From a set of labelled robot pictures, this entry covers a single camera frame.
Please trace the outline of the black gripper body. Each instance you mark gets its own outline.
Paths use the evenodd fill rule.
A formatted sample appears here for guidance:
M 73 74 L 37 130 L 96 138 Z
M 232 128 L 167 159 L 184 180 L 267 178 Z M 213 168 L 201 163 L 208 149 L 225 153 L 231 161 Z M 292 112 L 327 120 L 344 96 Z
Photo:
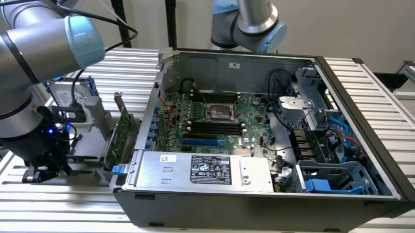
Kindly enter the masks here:
M 58 170 L 49 160 L 49 153 L 60 151 L 65 155 L 68 154 L 72 140 L 69 128 L 70 126 L 58 128 L 53 123 L 42 122 L 26 134 L 10 138 L 2 137 L 0 144 L 22 158 L 26 166 L 50 166 Z

